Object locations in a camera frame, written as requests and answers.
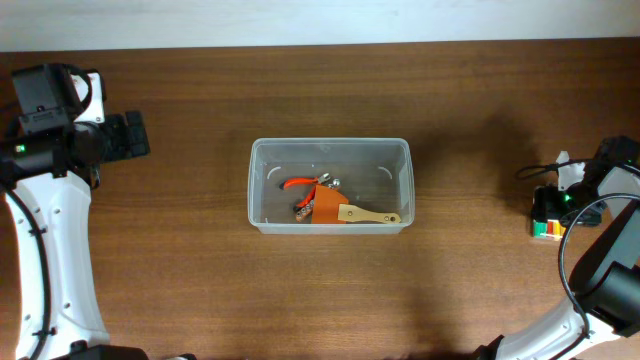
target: white arm segment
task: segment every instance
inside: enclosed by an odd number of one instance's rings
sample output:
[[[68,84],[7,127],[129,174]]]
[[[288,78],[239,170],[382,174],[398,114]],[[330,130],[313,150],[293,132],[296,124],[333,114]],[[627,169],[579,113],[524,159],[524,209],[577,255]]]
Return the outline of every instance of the white arm segment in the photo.
[[[583,340],[573,351],[561,359],[571,359],[579,353],[620,336],[598,318],[587,314],[591,338]],[[560,353],[582,332],[582,318],[573,310],[569,299],[562,301],[538,322],[527,329],[509,335],[500,341],[496,360],[548,360]]]
[[[41,359],[69,354],[70,344],[85,340],[89,347],[109,343],[93,287],[88,243],[91,193],[77,175],[54,179],[43,174],[21,180],[15,193],[31,210],[44,238],[51,282],[51,327]],[[35,237],[20,209],[8,197],[18,237],[22,323],[16,358],[29,357],[42,327],[43,288],[40,257]]]

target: wood surface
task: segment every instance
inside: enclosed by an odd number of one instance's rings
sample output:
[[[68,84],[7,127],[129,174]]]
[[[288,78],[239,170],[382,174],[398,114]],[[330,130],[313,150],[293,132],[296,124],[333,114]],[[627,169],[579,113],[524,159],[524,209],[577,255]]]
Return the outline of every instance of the wood surface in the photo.
[[[564,295],[557,245],[533,242],[526,217],[553,177],[514,171],[640,139],[640,39],[1,54],[2,104],[15,100],[9,70],[44,62],[99,69],[110,112],[145,116],[151,155],[103,167],[89,242],[112,343],[152,359],[464,353],[518,331]],[[406,139],[414,224],[261,235],[247,220],[251,144],[302,136]],[[9,359],[20,286],[1,212]],[[569,266],[593,240],[577,234]],[[580,356],[639,357],[640,337]]]

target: orange scraper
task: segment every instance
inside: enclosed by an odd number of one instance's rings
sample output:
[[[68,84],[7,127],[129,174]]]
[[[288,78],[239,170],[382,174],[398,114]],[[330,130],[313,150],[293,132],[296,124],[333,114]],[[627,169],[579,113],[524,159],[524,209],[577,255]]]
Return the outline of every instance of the orange scraper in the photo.
[[[346,222],[375,221],[384,224],[399,224],[395,213],[376,213],[349,205],[349,199],[337,190],[316,185],[312,224],[344,224]]]

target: wooden handle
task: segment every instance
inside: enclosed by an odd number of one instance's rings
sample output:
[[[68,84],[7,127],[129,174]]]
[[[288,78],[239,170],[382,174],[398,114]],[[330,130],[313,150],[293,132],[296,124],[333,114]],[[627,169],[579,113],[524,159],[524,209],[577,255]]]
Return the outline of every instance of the wooden handle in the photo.
[[[340,204],[338,220],[347,222],[375,221],[383,224],[399,224],[402,219],[395,213],[375,213],[354,205]]]

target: orange spatula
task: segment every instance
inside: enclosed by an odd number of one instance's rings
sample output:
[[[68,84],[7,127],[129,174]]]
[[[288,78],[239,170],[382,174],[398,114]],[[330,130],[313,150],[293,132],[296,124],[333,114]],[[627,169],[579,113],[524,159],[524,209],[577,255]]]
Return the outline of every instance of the orange spatula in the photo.
[[[400,216],[395,213],[376,213],[349,205],[349,199],[337,190],[322,185],[316,185],[314,201],[312,224],[344,224],[358,221],[398,224],[401,221]]]

